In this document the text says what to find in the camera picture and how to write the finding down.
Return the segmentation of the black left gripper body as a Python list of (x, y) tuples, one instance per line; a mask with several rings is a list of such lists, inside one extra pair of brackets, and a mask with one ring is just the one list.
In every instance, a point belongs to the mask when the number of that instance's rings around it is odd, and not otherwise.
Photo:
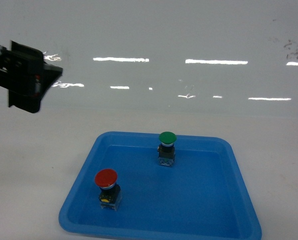
[(35, 114), (49, 88), (63, 75), (63, 68), (45, 62), (44, 54), (35, 48), (11, 42), (4, 57), (7, 75), (8, 106)]

